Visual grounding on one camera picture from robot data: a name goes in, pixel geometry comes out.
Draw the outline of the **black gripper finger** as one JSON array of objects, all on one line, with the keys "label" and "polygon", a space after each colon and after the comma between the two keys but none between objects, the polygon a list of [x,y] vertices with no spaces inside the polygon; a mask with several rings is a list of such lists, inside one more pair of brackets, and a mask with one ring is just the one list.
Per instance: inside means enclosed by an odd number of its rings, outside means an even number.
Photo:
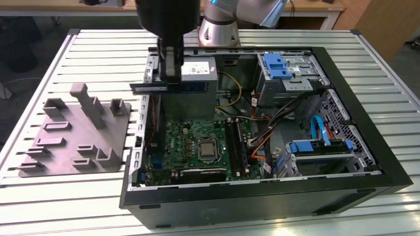
[{"label": "black gripper finger", "polygon": [[181,82],[181,66],[184,64],[184,41],[183,39],[157,40],[160,80],[167,85],[168,91],[179,91]]}]

